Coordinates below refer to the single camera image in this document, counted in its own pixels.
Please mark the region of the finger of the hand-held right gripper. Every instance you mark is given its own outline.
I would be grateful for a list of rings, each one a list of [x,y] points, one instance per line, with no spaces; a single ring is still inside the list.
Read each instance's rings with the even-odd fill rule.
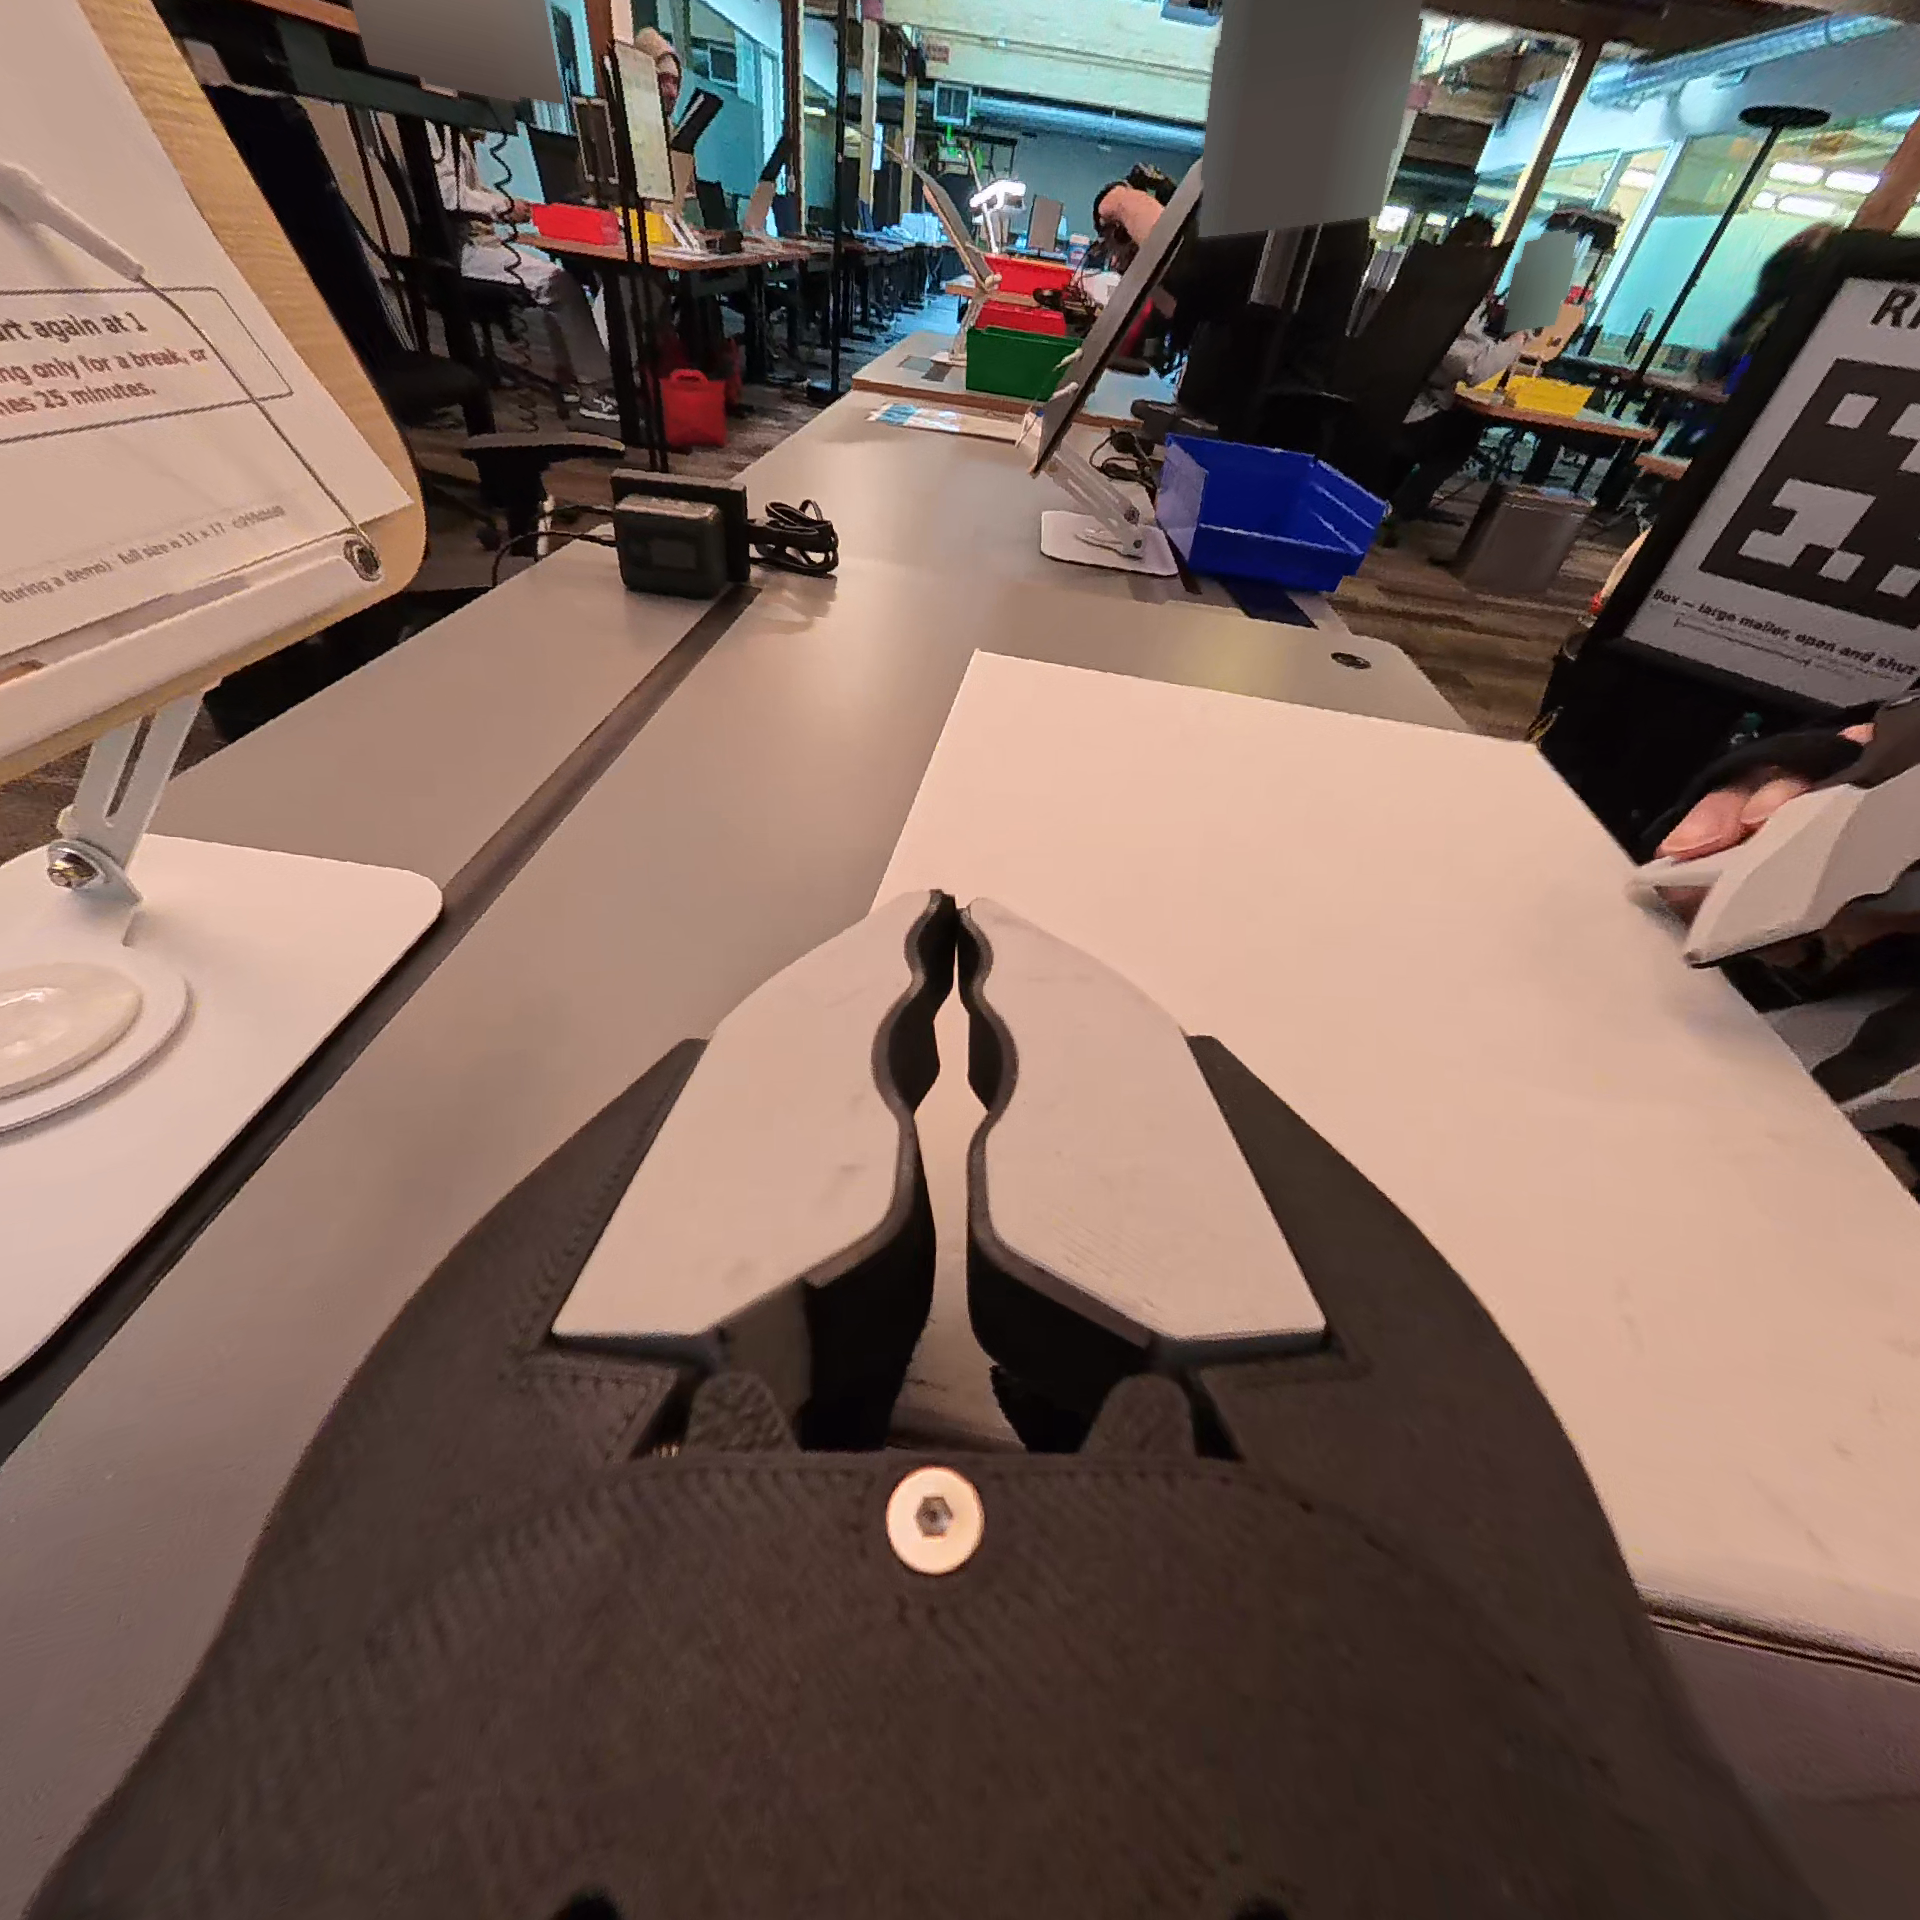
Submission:
[[[1853,905],[1917,916],[1917,772],[1801,793],[1734,848],[1640,866],[1627,893],[1701,893],[1694,969],[1808,939]]]

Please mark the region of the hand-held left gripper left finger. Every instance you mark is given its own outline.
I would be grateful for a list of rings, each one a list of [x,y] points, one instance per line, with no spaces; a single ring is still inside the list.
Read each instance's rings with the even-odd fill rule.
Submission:
[[[955,905],[905,893],[719,1022],[551,1334],[719,1353],[910,1215]]]

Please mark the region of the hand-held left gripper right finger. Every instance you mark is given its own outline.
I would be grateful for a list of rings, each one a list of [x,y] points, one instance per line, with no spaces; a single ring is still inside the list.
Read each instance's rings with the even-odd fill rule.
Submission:
[[[1178,1022],[996,898],[963,931],[983,1255],[1142,1358],[1318,1348],[1325,1307]]]

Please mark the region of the white cardboard box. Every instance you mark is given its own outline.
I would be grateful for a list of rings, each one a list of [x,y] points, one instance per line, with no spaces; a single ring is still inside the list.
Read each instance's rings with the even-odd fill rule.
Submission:
[[[1917,1199],[1531,748],[974,656],[914,883],[1100,955],[1366,1173],[1658,1609],[1917,1665]]]

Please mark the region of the person's right hand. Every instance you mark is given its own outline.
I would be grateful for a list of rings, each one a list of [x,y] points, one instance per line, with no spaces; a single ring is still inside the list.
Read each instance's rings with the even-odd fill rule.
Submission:
[[[1675,820],[1663,828],[1654,845],[1654,859],[1694,862],[1740,844],[1752,838],[1776,810],[1790,799],[1808,793],[1811,788],[1740,788],[1740,772],[1745,771],[1752,753],[1740,748],[1725,761],[1712,768],[1717,781],[1701,785],[1694,799],[1680,808]]]

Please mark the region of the person's black shirt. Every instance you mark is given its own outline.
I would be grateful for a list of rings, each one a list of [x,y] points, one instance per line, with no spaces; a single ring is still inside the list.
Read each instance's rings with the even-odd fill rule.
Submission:
[[[1712,768],[1768,735],[1847,727],[1887,703],[1818,711],[1782,690],[1701,679],[1670,657],[1576,634],[1556,656],[1531,741],[1600,825],[1636,855],[1654,851]]]

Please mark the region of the black framed printed sign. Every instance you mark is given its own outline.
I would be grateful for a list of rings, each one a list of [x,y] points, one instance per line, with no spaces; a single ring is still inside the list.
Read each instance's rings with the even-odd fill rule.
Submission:
[[[1593,637],[1790,708],[1917,685],[1914,237],[1806,272]]]

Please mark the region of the grey trash can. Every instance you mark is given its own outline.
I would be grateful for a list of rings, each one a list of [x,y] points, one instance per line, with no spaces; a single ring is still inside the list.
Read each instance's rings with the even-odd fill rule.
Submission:
[[[1495,479],[1478,500],[1449,573],[1482,595],[1551,588],[1593,506],[1576,491]]]

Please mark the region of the instruction sheet on stand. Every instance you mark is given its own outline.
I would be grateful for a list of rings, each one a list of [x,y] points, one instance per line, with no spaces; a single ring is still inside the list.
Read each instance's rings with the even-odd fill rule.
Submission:
[[[5,1393],[440,912],[410,869],[156,833],[208,687],[406,588],[413,456],[153,2],[79,2],[204,224],[365,433],[402,506],[294,556],[5,656],[5,781],[85,749],[5,862]]]

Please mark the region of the blue plastic bin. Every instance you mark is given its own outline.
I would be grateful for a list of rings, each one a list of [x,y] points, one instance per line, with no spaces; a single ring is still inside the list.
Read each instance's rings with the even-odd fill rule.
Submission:
[[[1208,578],[1332,595],[1387,518],[1387,500],[1336,468],[1280,447],[1168,433],[1155,524],[1184,562]]]

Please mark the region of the black office chair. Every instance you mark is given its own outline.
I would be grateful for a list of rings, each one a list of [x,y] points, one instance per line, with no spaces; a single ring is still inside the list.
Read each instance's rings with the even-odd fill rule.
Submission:
[[[1500,281],[1503,251],[1495,221],[1468,215],[1441,242],[1415,242],[1394,285],[1363,298],[1370,260],[1363,221],[1322,230],[1239,433],[1314,455],[1385,500],[1411,463],[1407,411]]]
[[[567,426],[533,430],[502,430],[490,411],[487,379],[447,354],[398,349],[376,354],[365,373],[376,396],[402,427],[423,427],[437,413],[458,411],[468,433],[458,455],[478,475],[482,503],[471,510],[487,551],[510,553],[539,539],[546,518],[546,472],[576,456],[621,463],[624,439],[576,430]]]

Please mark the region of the black floor lamp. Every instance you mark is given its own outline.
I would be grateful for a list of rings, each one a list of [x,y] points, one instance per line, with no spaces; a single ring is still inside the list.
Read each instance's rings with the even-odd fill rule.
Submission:
[[[1786,131],[1811,131],[1831,123],[1829,109],[1811,109],[1811,104],[1749,104],[1740,113],[1742,127],[1758,131],[1758,147],[1752,154],[1752,162],[1745,164],[1728,203],[1720,209],[1712,233],[1705,237],[1705,245],[1701,251],[1694,271],[1686,272],[1686,281],[1680,282],[1666,315],[1661,320],[1661,327],[1654,328],[1654,334],[1648,339],[1643,353],[1633,361],[1633,373],[1627,376],[1627,390],[1643,389],[1654,361],[1661,357],[1666,334],[1674,333],[1674,323],[1682,315],[1686,303],[1694,298],[1696,282],[1704,281],[1712,252],[1720,251],[1725,230],[1734,227],[1734,221],[1742,209],[1742,202],[1749,196],[1749,190],[1758,183],[1758,179],[1768,168],[1768,158],[1778,145],[1778,138]]]

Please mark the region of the black power adapter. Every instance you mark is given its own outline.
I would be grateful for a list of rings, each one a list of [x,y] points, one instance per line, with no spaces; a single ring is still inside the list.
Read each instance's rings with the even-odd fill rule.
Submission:
[[[614,551],[627,592],[719,598],[753,573],[749,491],[614,468]]]

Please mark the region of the green plastic bin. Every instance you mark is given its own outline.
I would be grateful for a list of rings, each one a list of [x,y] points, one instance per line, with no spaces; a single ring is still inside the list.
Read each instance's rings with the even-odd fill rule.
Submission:
[[[1080,342],[1066,333],[971,327],[965,333],[965,390],[1044,404]]]

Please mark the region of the printed instruction sheet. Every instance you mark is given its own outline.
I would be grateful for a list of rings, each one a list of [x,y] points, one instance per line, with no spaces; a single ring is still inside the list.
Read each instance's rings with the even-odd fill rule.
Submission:
[[[5,2],[5,656],[402,506],[79,2]]]

